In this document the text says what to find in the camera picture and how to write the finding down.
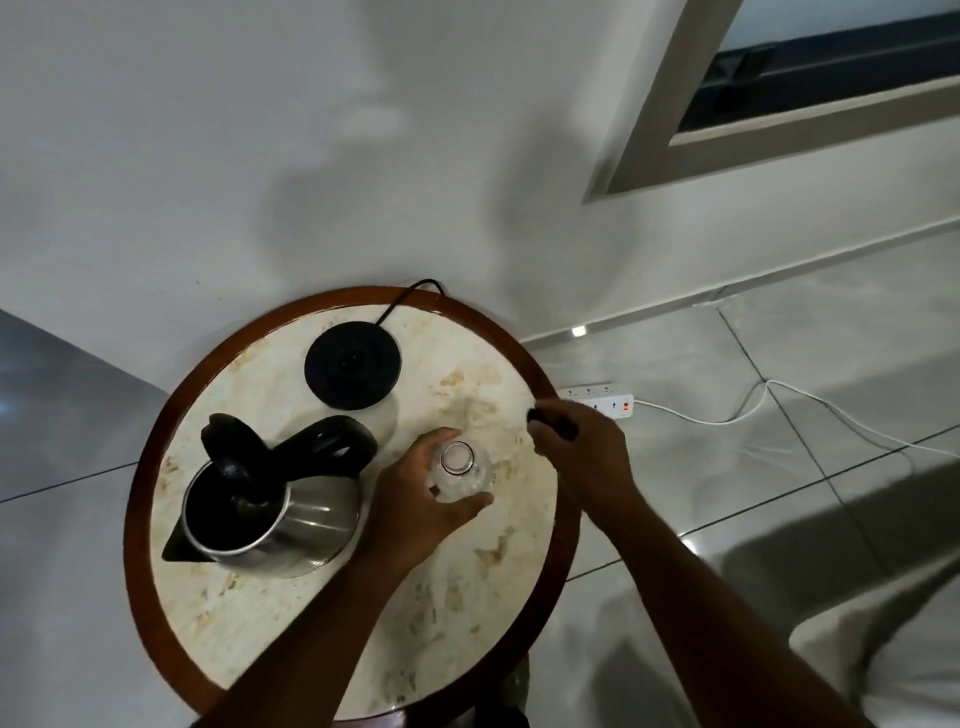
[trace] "black kettle base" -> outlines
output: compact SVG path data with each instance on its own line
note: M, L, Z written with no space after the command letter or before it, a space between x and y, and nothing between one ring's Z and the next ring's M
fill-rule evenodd
M400 377L400 348L377 324L348 321L328 328L303 362L307 386L317 399L340 410L372 407Z

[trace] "kettle lid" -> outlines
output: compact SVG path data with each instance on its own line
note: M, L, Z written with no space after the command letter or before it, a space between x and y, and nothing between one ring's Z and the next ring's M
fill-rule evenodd
M283 487L270 448L249 425L223 413L210 415L200 431L213 467L234 483L251 502L283 497Z

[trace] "kettle handle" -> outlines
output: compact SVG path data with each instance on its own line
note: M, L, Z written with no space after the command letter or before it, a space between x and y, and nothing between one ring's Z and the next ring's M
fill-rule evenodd
M348 415L333 415L305 427L272 452L275 467L290 482L315 475L360 477L376 455L371 432Z

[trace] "glass bottle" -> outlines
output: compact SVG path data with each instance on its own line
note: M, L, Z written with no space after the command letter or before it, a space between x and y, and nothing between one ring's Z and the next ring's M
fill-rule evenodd
M430 478L440 491L437 500L442 502L489 490L493 483L490 454L473 438L460 435L434 452Z

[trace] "electric kettle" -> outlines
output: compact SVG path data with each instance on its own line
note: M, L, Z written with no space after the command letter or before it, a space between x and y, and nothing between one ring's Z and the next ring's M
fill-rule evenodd
M237 418L214 414L201 441L210 460L183 495L164 561L293 577L347 545L360 517L357 478L377 448L356 420L327 417L270 449Z

